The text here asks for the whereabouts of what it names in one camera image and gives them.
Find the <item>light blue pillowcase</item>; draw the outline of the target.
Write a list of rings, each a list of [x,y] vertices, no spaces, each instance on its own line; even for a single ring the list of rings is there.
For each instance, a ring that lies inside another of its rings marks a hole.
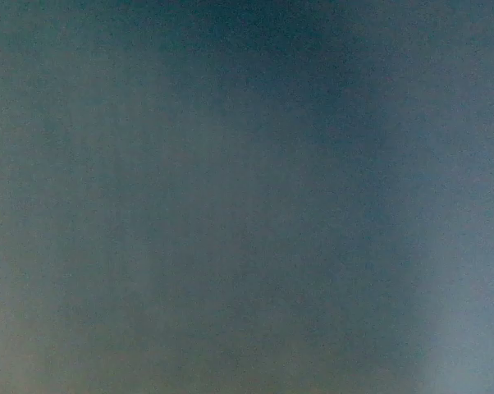
[[[0,1],[0,393],[494,393],[494,1]]]

